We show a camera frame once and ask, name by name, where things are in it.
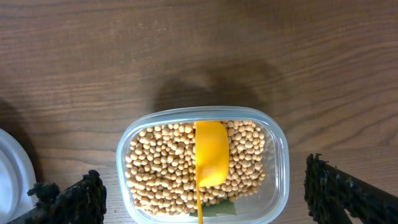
yellow plastic scoop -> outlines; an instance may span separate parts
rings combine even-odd
[[[199,187],[222,184],[229,171],[228,135],[224,126],[216,121],[197,122],[196,170],[198,222],[203,224]]]

brown wooden surface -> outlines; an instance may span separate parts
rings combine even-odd
[[[133,223],[116,145],[167,108],[239,105],[289,142],[290,197],[273,223],[313,223],[305,158],[398,195],[397,1],[0,0],[0,128],[37,180],[96,169],[106,223]]]

plastic tray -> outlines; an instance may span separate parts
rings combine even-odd
[[[161,111],[144,116],[132,123],[124,132],[116,151],[116,166],[124,205],[138,223],[197,223],[198,219],[188,215],[167,218],[146,214],[134,208],[134,199],[126,185],[126,154],[130,142],[144,128],[170,123],[194,121],[250,120],[266,128],[272,137],[268,150],[264,150],[263,168],[266,172],[259,192],[241,197],[235,202],[236,215],[204,217],[204,223],[269,223],[284,209],[289,196],[289,150],[281,128],[268,115],[252,108],[236,106],[203,106]]]

food container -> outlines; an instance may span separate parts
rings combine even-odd
[[[195,121],[250,120],[266,128],[272,142],[264,150],[263,168],[266,178],[257,194],[239,198],[235,203],[236,215],[204,217],[204,223],[269,223],[284,209],[289,196],[289,151],[281,128],[268,115],[252,108],[237,106],[203,106],[161,111],[143,116],[132,123],[124,132],[116,151],[116,166],[124,205],[138,223],[198,223],[198,218],[188,215],[164,216],[150,215],[134,208],[134,199],[127,187],[126,154],[130,142],[140,130],[153,126]]]

